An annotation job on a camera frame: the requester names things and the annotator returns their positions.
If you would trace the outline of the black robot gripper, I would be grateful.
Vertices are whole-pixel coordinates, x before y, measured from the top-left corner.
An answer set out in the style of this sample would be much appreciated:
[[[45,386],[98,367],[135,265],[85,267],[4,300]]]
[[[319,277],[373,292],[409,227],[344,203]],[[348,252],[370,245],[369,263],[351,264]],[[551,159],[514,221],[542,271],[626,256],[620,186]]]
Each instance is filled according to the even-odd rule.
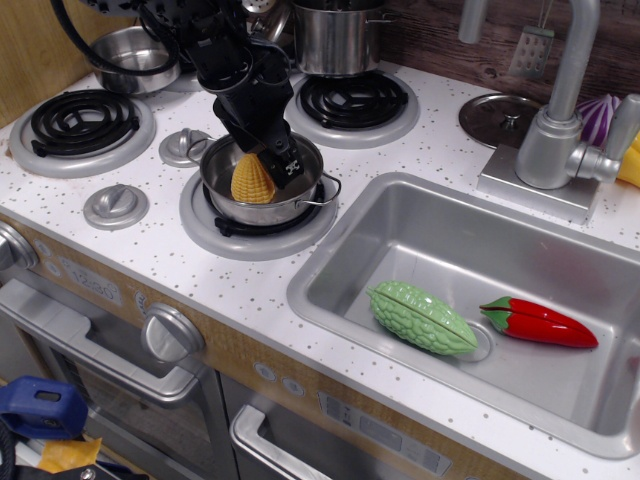
[[[214,112],[239,146],[267,149],[260,162],[275,186],[285,189],[300,177],[301,153],[284,120],[293,96],[286,53],[260,37],[225,35],[195,42],[189,58],[200,85],[216,96]]]

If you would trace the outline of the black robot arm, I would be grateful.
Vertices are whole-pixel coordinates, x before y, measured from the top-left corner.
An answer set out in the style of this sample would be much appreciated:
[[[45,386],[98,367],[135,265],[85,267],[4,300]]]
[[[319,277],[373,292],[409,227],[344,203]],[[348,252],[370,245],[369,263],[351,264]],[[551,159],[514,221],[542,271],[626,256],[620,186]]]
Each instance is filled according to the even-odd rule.
[[[136,17],[168,51],[158,67],[127,69],[99,56],[77,32],[61,1],[51,7],[72,43],[91,64],[109,73],[151,76],[181,57],[201,87],[216,97],[214,113],[244,152],[257,154],[277,188],[304,171],[301,153],[284,119],[293,97],[290,62],[275,43],[247,30],[239,1],[90,1],[106,16]]]

